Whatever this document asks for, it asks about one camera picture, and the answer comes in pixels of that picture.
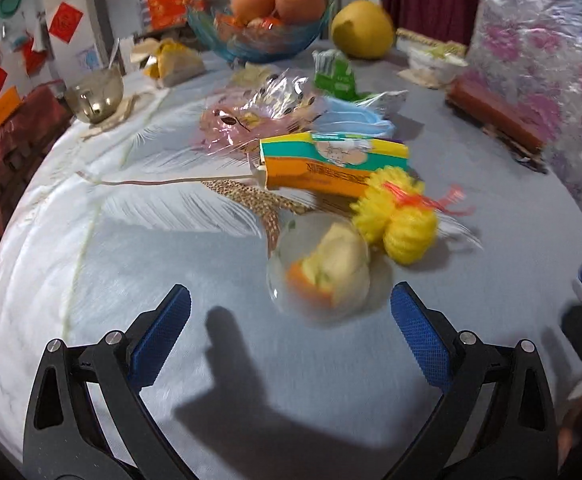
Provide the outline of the white tablecloth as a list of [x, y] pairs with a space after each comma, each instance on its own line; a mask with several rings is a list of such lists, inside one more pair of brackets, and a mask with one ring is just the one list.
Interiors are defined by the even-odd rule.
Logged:
[[364, 314], [307, 323], [271, 300], [267, 244], [256, 222], [235, 233], [157, 229], [112, 217], [91, 176], [155, 150], [155, 122], [177, 119], [184, 142], [203, 99], [229, 78], [161, 93], [130, 124], [85, 139], [64, 133], [18, 204], [0, 243], [0, 445], [22, 455], [25, 415], [47, 342], [93, 344], [155, 308], [176, 284], [192, 315], [154, 386], [142, 393], [182, 459], [203, 479], [379, 479], [438, 398], [388, 310], [407, 281], [430, 308], [491, 344], [533, 341], [551, 391], [566, 396], [582, 366], [559, 318], [575, 298], [582, 213], [553, 174], [517, 164], [451, 113], [438, 92], [410, 87], [398, 133], [428, 194], [460, 185], [480, 248], [442, 246], [410, 269], [379, 266]]

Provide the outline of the left orange fruit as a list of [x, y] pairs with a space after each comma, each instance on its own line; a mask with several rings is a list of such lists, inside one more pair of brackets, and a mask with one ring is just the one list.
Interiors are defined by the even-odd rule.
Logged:
[[276, 0], [231, 0], [233, 16], [242, 24], [266, 18], [276, 7]]

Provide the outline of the red plastic tablecloth table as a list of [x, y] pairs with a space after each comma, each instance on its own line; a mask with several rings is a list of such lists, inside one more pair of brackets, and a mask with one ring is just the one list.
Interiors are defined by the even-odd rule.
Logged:
[[41, 84], [0, 126], [0, 235], [35, 171], [72, 118], [50, 84]]

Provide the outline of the blue glass fruit bowl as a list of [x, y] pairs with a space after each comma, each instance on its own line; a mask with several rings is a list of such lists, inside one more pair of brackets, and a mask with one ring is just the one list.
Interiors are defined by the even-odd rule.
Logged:
[[305, 51], [326, 30], [332, 12], [333, 4], [318, 21], [304, 25], [285, 25], [264, 18], [254, 26], [238, 26], [229, 11], [217, 10], [192, 9], [186, 17], [199, 42], [229, 64], [267, 64], [294, 58]]

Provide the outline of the white refrigerator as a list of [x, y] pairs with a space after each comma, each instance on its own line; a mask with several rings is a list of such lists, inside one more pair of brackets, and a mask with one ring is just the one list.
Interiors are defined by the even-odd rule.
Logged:
[[54, 67], [74, 86], [110, 62], [114, 44], [106, 0], [42, 0]]

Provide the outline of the red long box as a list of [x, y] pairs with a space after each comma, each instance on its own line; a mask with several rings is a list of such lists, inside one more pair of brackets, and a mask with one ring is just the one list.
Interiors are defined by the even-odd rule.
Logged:
[[530, 154], [545, 147], [537, 125], [501, 96], [466, 77], [455, 79], [446, 90], [446, 101], [484, 126], [492, 126]]

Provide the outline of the blue face mask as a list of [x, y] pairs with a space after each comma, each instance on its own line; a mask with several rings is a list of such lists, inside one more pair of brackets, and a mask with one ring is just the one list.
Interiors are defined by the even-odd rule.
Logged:
[[351, 133], [382, 139], [394, 136], [394, 124], [372, 108], [330, 96], [325, 96], [323, 102], [323, 112], [312, 123], [312, 128], [319, 133]]

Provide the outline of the orange fruit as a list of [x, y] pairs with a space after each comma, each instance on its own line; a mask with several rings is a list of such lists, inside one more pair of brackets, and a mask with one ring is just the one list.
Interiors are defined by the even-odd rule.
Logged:
[[276, 0], [231, 0], [233, 16], [242, 24], [266, 18], [276, 7]]
[[285, 24], [300, 25], [318, 21], [326, 10], [326, 0], [276, 0], [276, 11]]

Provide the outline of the yellow yarn pompom toy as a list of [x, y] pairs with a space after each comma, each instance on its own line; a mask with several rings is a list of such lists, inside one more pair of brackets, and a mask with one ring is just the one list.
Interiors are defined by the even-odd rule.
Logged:
[[436, 240], [454, 238], [481, 247], [480, 239], [459, 219], [474, 213], [452, 210], [464, 200], [462, 188], [453, 185], [433, 200], [424, 194], [424, 182], [398, 167], [372, 172], [361, 198], [353, 203], [353, 225], [370, 245], [401, 266], [419, 262]]

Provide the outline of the clear pink snack wrapper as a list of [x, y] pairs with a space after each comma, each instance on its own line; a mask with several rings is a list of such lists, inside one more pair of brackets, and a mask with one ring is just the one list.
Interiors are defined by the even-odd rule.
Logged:
[[253, 151], [259, 141], [312, 130], [327, 111], [309, 79], [284, 70], [255, 84], [234, 84], [201, 115], [200, 147], [207, 153]]

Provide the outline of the green snack bag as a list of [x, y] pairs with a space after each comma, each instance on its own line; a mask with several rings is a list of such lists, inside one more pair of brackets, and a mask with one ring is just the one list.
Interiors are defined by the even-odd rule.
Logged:
[[371, 96], [370, 92], [360, 93], [357, 90], [355, 74], [348, 58], [340, 50], [314, 51], [312, 59], [315, 64], [314, 86], [317, 89], [347, 102], [357, 102]]

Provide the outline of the red gift box on shelf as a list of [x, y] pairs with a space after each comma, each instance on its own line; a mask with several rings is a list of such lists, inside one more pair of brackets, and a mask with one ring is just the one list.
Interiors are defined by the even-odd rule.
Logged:
[[189, 10], [206, 10], [206, 0], [146, 0], [146, 4], [153, 30], [184, 25]]

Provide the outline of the yellow pomelo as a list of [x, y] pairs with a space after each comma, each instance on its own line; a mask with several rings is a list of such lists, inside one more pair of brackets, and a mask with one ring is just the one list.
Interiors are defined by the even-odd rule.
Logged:
[[384, 58], [395, 39], [391, 17], [370, 0], [356, 0], [335, 15], [330, 31], [334, 46], [362, 60]]

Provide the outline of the right orange fruit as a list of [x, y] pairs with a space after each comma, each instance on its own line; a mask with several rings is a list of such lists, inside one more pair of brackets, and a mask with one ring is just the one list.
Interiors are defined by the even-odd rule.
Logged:
[[276, 0], [276, 11], [285, 24], [300, 25], [318, 21], [326, 10], [326, 0]]

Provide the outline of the clear bag with peels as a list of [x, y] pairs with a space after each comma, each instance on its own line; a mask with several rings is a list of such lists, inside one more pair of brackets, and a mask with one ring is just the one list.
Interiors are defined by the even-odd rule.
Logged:
[[385, 306], [392, 265], [374, 252], [353, 223], [310, 212], [286, 222], [267, 262], [274, 305], [308, 323], [333, 326]]

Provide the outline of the orange green paper carton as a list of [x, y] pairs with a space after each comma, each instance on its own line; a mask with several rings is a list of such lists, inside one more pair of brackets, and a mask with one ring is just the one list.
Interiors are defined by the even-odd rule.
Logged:
[[372, 172], [406, 170], [409, 148], [398, 141], [353, 133], [310, 132], [259, 141], [265, 186], [358, 198]]

